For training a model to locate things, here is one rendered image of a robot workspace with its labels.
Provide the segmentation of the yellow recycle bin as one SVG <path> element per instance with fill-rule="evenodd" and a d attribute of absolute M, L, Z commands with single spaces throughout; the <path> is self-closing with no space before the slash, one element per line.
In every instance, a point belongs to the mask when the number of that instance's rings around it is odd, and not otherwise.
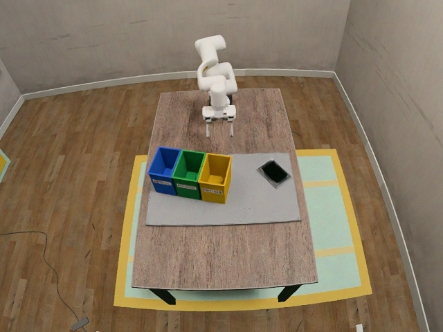
<path fill-rule="evenodd" d="M 232 156 L 206 154 L 199 176 L 202 201 L 226 203 L 231 180 Z"/>

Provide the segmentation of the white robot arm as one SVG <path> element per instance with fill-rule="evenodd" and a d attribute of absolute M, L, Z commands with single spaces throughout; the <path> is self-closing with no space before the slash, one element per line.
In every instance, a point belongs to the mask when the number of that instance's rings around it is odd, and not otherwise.
<path fill-rule="evenodd" d="M 237 93 L 232 66 L 228 62 L 218 64 L 216 52 L 225 50 L 226 43 L 221 35 L 216 35 L 197 40 L 195 48 L 202 58 L 202 64 L 197 71 L 199 89 L 203 92 L 207 91 L 211 96 L 215 118 L 223 118 L 227 115 L 224 109 L 230 104 L 229 99 L 226 101 L 227 95 Z M 202 77 L 204 72 L 207 77 Z"/>

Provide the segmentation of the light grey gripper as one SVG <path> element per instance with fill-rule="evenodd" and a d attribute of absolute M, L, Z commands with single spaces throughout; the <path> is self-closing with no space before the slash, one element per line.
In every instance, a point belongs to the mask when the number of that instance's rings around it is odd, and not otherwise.
<path fill-rule="evenodd" d="M 210 139 L 210 130 L 209 130 L 209 137 L 208 137 L 208 124 L 211 123 L 211 121 L 217 121 L 217 120 L 227 120 L 230 122 L 231 130 L 230 130 L 230 138 L 233 138 L 233 119 L 236 118 L 236 111 L 234 105 L 228 105 L 224 109 L 224 112 L 227 112 L 227 115 L 224 115 L 223 118 L 215 118 L 215 110 L 212 109 L 211 106 L 204 107 L 203 108 L 203 119 L 206 120 L 207 123 L 207 131 L 206 131 L 206 137 Z"/>

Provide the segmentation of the blue open-top bin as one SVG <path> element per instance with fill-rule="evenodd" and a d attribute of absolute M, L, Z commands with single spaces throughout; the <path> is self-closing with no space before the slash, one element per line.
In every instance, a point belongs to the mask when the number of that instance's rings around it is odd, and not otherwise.
<path fill-rule="evenodd" d="M 177 195 L 177 189 L 175 187 L 172 175 L 181 150 L 182 149 L 174 149 L 169 147 L 159 147 L 157 149 L 147 172 L 147 174 L 150 174 L 150 178 L 156 192 L 173 196 Z"/>

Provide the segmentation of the green bin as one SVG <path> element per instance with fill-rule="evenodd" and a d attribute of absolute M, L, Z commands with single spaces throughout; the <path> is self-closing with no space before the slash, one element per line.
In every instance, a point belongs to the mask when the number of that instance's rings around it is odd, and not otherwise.
<path fill-rule="evenodd" d="M 181 150 L 172 175 L 180 197 L 201 200 L 198 180 L 205 157 L 206 153 L 204 152 Z"/>

